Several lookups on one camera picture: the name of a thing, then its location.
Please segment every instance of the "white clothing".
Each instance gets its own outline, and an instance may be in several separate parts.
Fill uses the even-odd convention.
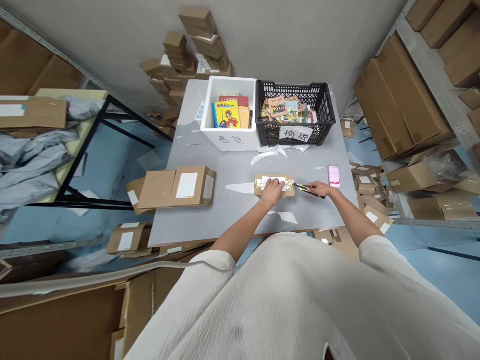
[[[271,236],[234,275],[184,271],[125,360],[479,359],[480,328],[384,237],[360,261],[314,238]],[[230,254],[204,260],[232,269]]]

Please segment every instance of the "white sleeve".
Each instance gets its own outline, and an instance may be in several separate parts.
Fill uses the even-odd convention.
[[[457,324],[476,332],[479,326],[443,292],[428,282],[393,244],[383,236],[368,237],[359,248],[360,261],[384,274],[410,292],[417,293]]]
[[[190,263],[197,261],[222,270],[236,265],[228,252],[220,250],[203,252]],[[205,265],[185,269],[124,360],[167,359],[233,276],[233,271],[218,272]]]

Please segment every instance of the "black plastic crate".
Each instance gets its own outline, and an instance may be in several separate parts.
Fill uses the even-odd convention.
[[[262,146],[266,145],[317,145],[324,143],[327,135],[336,123],[332,98],[330,97],[329,86],[326,83],[313,82],[310,85],[284,85],[275,84],[273,81],[256,82],[257,113],[256,127],[260,136]],[[276,121],[262,121],[262,107],[266,99],[283,96],[291,98],[297,96],[302,104],[308,104],[316,112],[318,122],[315,124],[292,123],[281,124]],[[308,142],[293,138],[280,137],[281,127],[306,127],[312,128],[313,133]]]

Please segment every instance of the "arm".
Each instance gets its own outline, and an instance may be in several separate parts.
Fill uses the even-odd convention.
[[[328,196],[333,201],[357,248],[360,248],[364,240],[372,235],[384,237],[375,224],[356,208],[340,190],[320,181],[311,182],[308,186],[314,187],[310,189],[312,193]]]
[[[245,216],[225,231],[210,249],[225,251],[233,257],[235,262],[238,262],[260,222],[280,201],[284,185],[283,181],[279,183],[278,179],[269,179],[261,200]]]

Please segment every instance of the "pink phone screen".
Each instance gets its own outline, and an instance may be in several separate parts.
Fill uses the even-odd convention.
[[[340,168],[338,166],[328,166],[328,180],[332,188],[340,189]]]

